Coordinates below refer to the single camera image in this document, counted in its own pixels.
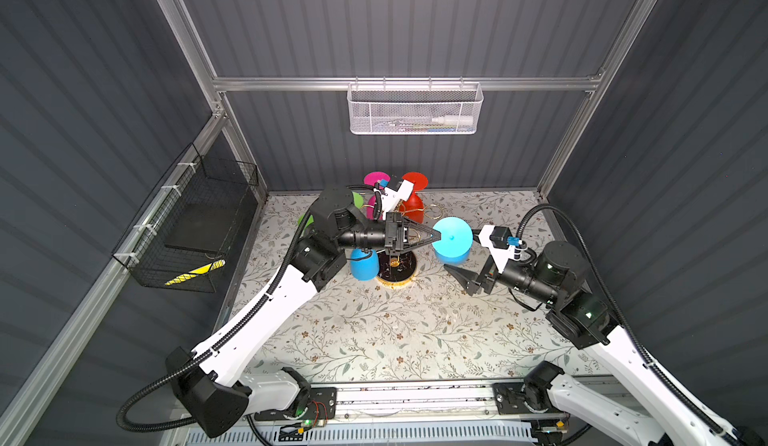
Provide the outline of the yellow black striped item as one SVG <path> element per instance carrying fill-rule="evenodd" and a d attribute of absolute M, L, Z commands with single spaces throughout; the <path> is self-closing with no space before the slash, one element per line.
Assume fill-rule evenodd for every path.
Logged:
<path fill-rule="evenodd" d="M 205 264 L 205 265 L 203 265 L 201 267 L 198 267 L 196 269 L 188 271 L 186 273 L 180 274 L 180 275 L 176 276 L 175 278 L 173 278 L 173 279 L 171 279 L 169 281 L 166 281 L 164 283 L 164 285 L 165 286 L 173 286 L 173 285 L 181 284 L 183 282 L 195 279 L 195 278 L 197 278 L 199 276 L 206 275 L 206 274 L 208 274 L 208 273 L 210 273 L 212 271 L 215 271 L 215 270 L 217 270 L 219 268 L 224 267 L 225 265 L 226 265 L 226 260 L 225 259 L 218 259 L 218 260 L 215 260 L 215 261 L 213 261 L 211 263 Z"/>

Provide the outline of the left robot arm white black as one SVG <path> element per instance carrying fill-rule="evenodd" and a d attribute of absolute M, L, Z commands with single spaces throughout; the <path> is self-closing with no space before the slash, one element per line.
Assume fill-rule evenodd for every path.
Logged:
<path fill-rule="evenodd" d="M 323 190 L 302 218 L 280 267 L 259 293 L 190 354 L 169 356 L 170 366 L 182 370 L 171 382 L 174 395 L 210 438 L 226 433 L 246 416 L 266 411 L 303 417 L 310 401 L 309 382 L 289 367 L 249 376 L 245 369 L 253 356 L 343 268 L 348 251 L 395 255 L 440 238 L 439 231 L 395 209 L 379 219 L 367 218 L 345 186 Z"/>

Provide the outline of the blue wine glass front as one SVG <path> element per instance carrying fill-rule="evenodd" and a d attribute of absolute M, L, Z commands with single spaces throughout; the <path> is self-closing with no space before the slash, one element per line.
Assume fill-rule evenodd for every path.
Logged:
<path fill-rule="evenodd" d="M 436 257 L 445 264 L 461 264 L 470 255 L 473 232 L 470 225 L 459 217 L 444 217 L 433 228 L 441 234 L 432 244 Z"/>

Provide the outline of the gold wine glass rack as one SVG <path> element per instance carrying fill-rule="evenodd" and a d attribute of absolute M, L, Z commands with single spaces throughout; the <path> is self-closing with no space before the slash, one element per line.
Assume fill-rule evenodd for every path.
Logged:
<path fill-rule="evenodd" d="M 377 279 L 379 282 L 392 289 L 405 286 L 412 280 L 417 270 L 418 261 L 415 250 L 403 253 L 399 256 L 387 255 L 383 248 L 385 240 L 384 219 L 386 216 L 380 217 L 379 212 L 374 208 L 374 218 L 378 225 L 383 224 L 383 243 L 379 244 L 378 242 L 375 242 L 374 246 L 371 246 L 370 248 L 358 249 L 375 250 L 378 254 L 380 271 L 374 279 Z"/>

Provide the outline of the lime green wine glass back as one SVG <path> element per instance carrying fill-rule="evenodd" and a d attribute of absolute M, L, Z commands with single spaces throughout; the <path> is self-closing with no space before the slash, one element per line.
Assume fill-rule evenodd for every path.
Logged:
<path fill-rule="evenodd" d="M 358 209 L 362 209 L 364 206 L 364 197 L 356 191 L 352 192 L 352 195 L 353 195 L 354 206 Z M 312 215 L 310 215 L 305 226 L 309 227 L 313 222 L 314 222 L 314 218 Z"/>

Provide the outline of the red wine glass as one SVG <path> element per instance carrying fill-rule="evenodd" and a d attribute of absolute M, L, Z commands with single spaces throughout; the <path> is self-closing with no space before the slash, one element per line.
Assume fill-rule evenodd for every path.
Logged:
<path fill-rule="evenodd" d="M 423 223 L 425 205 L 419 192 L 428 186 L 428 178 L 423 173 L 412 171 L 404 174 L 403 179 L 413 184 L 413 191 L 405 201 L 400 203 L 399 211 L 409 219 Z"/>

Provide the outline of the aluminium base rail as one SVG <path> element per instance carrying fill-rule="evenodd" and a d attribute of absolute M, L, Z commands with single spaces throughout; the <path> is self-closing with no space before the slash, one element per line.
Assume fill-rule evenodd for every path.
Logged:
<path fill-rule="evenodd" d="M 535 412 L 520 379 L 319 384 L 300 420 L 261 413 L 217 438 L 189 427 L 171 445 L 569 445 L 587 430 Z"/>

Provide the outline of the blue wine glass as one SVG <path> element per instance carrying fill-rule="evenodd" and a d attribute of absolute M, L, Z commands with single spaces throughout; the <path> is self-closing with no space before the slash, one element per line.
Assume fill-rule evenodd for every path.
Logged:
<path fill-rule="evenodd" d="M 432 244 L 436 257 L 445 264 L 461 264 L 470 255 L 473 232 L 470 225 L 459 217 L 444 217 L 433 228 L 441 234 Z"/>
<path fill-rule="evenodd" d="M 348 257 L 351 275 L 359 281 L 374 279 L 380 271 L 378 254 L 375 250 L 354 249 Z"/>

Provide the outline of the white marker in basket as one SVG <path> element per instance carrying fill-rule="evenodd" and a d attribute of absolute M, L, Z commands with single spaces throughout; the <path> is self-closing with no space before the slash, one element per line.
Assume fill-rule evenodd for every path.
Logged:
<path fill-rule="evenodd" d="M 471 115 L 444 115 L 432 117 L 430 123 L 445 127 L 472 129 L 475 126 L 475 119 Z"/>

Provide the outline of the magenta wine glass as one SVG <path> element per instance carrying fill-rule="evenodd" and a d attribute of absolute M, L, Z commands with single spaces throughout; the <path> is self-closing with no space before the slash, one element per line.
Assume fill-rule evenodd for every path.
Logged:
<path fill-rule="evenodd" d="M 374 171 L 366 174 L 364 177 L 364 183 L 371 186 L 384 185 L 386 186 L 390 180 L 390 175 L 388 173 L 382 172 L 382 171 Z M 375 195 L 372 194 L 370 198 L 367 200 L 366 206 L 364 208 L 364 211 L 366 213 L 366 216 L 368 219 L 374 218 L 374 206 L 376 204 Z"/>

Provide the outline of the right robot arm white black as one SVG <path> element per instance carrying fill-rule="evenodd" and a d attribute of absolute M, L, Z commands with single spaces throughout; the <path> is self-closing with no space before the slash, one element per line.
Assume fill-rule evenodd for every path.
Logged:
<path fill-rule="evenodd" d="M 623 411 L 549 361 L 526 375 L 521 389 L 526 406 L 535 413 L 557 409 L 576 416 L 622 445 L 764 444 L 755 430 L 735 426 L 706 407 L 632 340 L 617 313 L 584 290 L 588 265 L 574 245 L 552 241 L 529 263 L 511 249 L 494 248 L 478 273 L 445 267 L 468 294 L 503 285 L 512 296 L 526 295 L 545 306 L 551 327 L 607 369 L 643 410 Z"/>

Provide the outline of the blue wine glass left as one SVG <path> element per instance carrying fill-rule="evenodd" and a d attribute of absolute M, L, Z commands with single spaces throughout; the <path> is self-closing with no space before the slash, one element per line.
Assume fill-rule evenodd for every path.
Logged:
<path fill-rule="evenodd" d="M 374 279 L 380 271 L 378 254 L 375 250 L 354 249 L 348 257 L 351 275 L 359 281 Z"/>

